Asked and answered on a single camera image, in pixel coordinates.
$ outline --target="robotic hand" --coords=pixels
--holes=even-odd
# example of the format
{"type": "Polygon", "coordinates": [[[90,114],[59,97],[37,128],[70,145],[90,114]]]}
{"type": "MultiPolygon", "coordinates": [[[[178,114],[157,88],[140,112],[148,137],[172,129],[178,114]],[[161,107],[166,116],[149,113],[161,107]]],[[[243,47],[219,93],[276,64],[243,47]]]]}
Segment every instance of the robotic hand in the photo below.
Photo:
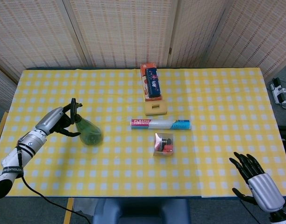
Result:
{"type": "Polygon", "coordinates": [[[238,189],[232,191],[241,200],[258,205],[270,213],[271,224],[286,224],[286,213],[282,210],[285,200],[273,179],[264,172],[258,161],[250,154],[247,156],[234,152],[240,163],[233,158],[229,160],[236,166],[246,181],[253,197],[243,195],[238,189]]]}
{"type": "Polygon", "coordinates": [[[23,176],[23,167],[33,158],[37,151],[46,142],[46,137],[53,133],[61,133],[69,137],[80,135],[79,132],[71,133],[65,128],[74,124],[77,108],[82,104],[76,103],[72,98],[67,106],[58,107],[49,113],[35,126],[35,130],[25,134],[17,141],[16,147],[2,161],[2,174],[0,175],[0,199],[5,197],[16,178],[23,176]],[[65,113],[70,110],[71,117],[65,113]]]}

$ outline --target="blue package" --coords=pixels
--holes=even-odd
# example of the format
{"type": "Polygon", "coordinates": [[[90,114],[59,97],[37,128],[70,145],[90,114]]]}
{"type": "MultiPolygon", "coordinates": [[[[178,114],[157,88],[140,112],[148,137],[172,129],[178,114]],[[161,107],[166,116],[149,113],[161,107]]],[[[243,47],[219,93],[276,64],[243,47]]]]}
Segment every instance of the blue package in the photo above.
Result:
{"type": "Polygon", "coordinates": [[[158,84],[157,69],[156,68],[146,69],[145,74],[146,74],[149,97],[150,98],[160,97],[161,90],[160,90],[160,85],[158,84]]]}

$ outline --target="power strip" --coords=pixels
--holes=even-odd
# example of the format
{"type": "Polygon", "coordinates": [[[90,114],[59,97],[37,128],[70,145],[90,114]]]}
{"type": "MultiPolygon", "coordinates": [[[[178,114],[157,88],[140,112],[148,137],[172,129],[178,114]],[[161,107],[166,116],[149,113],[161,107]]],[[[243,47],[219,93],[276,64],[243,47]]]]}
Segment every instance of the power strip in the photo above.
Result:
{"type": "Polygon", "coordinates": [[[271,90],[276,104],[286,104],[284,93],[286,89],[281,86],[280,79],[276,78],[271,81],[271,90]]]}

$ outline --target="table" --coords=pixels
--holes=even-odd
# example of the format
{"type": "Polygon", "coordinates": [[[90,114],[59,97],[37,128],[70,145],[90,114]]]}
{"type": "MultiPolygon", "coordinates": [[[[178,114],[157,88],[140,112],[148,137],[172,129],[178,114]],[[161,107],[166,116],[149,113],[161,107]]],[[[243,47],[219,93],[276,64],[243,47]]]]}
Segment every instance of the table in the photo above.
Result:
{"type": "MultiPolygon", "coordinates": [[[[0,139],[0,161],[50,110],[76,98],[85,119],[104,133],[99,147],[58,133],[25,167],[31,187],[46,196],[233,196],[249,193],[229,162],[233,152],[254,155],[286,196],[286,155],[259,68],[158,69],[168,113],[190,119],[174,134],[175,154],[154,157],[157,130],[131,130],[145,118],[140,71],[26,70],[0,139]]],[[[35,196],[17,179],[9,196],[35,196]]]]}

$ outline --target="woven panel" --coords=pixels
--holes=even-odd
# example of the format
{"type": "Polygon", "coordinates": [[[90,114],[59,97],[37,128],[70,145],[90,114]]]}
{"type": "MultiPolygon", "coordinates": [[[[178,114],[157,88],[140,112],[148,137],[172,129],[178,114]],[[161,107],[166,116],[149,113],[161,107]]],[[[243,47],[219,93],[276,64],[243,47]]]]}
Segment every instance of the woven panel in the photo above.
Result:
{"type": "Polygon", "coordinates": [[[205,67],[260,67],[266,77],[286,60],[286,0],[235,0],[205,67]]]}
{"type": "Polygon", "coordinates": [[[171,67],[198,67],[225,8],[226,0],[183,0],[174,24],[171,67]]]}
{"type": "Polygon", "coordinates": [[[16,85],[0,71],[0,107],[9,110],[16,85]]]}
{"type": "Polygon", "coordinates": [[[96,67],[161,66],[171,0],[82,1],[71,6],[96,67]]]}
{"type": "Polygon", "coordinates": [[[55,0],[0,0],[0,59],[30,67],[83,66],[55,0]]]}

